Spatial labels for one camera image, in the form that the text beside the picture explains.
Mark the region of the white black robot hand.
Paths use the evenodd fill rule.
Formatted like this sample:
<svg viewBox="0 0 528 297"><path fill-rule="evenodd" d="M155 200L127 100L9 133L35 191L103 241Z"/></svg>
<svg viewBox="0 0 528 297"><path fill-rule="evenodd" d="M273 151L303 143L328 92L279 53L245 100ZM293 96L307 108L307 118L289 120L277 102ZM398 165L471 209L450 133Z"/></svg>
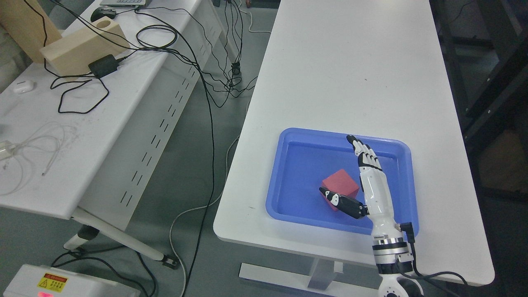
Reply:
<svg viewBox="0 0 528 297"><path fill-rule="evenodd" d="M394 220L394 206L387 177L375 151L354 135L347 135L358 158L360 183L365 203L321 186L319 192L331 205L355 219L367 216L373 223L371 236L377 250L381 245L396 246L403 242L403 233Z"/></svg>

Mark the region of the robot forearm wrist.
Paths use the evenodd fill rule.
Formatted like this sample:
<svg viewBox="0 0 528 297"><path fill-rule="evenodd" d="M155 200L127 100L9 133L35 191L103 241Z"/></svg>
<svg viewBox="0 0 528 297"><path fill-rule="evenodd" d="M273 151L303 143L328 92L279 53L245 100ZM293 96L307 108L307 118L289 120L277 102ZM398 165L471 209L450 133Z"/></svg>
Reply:
<svg viewBox="0 0 528 297"><path fill-rule="evenodd" d="M419 280L424 280L436 288L441 288L432 282L439 275L455 275L464 285L468 282L462 275L455 272L437 272L421 274L417 271L415 259L415 233L411 222L397 224L396 229L407 235L403 237L375 240L372 246L375 263L382 282L378 289L379 297L422 297L424 290Z"/></svg>

